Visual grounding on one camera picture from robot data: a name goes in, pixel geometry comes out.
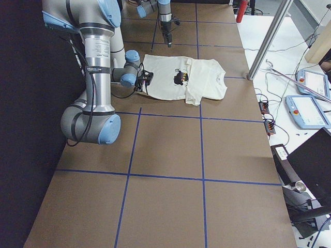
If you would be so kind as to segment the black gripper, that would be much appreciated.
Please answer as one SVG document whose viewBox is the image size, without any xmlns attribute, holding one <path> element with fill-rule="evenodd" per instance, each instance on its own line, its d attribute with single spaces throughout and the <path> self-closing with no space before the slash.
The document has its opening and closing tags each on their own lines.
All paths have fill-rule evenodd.
<svg viewBox="0 0 331 248">
<path fill-rule="evenodd" d="M 162 25 L 162 35 L 163 35 L 164 42 L 170 48 L 172 46 L 171 24 Z"/>
<path fill-rule="evenodd" d="M 134 90 L 137 92 L 148 92 L 147 87 L 151 84 L 154 77 L 152 72 L 142 70 L 142 74 L 137 77 Z"/>
</svg>

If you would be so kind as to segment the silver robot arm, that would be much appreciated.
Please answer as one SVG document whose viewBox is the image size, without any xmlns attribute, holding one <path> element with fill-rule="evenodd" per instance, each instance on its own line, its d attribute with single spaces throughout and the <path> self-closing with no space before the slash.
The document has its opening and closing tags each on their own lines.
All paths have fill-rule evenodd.
<svg viewBox="0 0 331 248">
<path fill-rule="evenodd" d="M 150 0 L 150 1 L 136 1 L 137 13 L 140 18 L 145 18 L 148 15 L 156 12 L 157 21 L 156 26 L 161 30 L 164 43 L 170 48 L 172 46 L 172 23 L 176 26 L 180 25 L 180 20 L 175 17 L 171 11 L 170 0 Z"/>
<path fill-rule="evenodd" d="M 118 2 L 43 1 L 42 14 L 47 28 L 78 34 L 84 44 L 86 90 L 65 109 L 62 132 L 76 143 L 114 143 L 121 119 L 111 104 L 111 82 L 143 91 L 153 78 L 137 51 L 124 51 Z"/>
</svg>

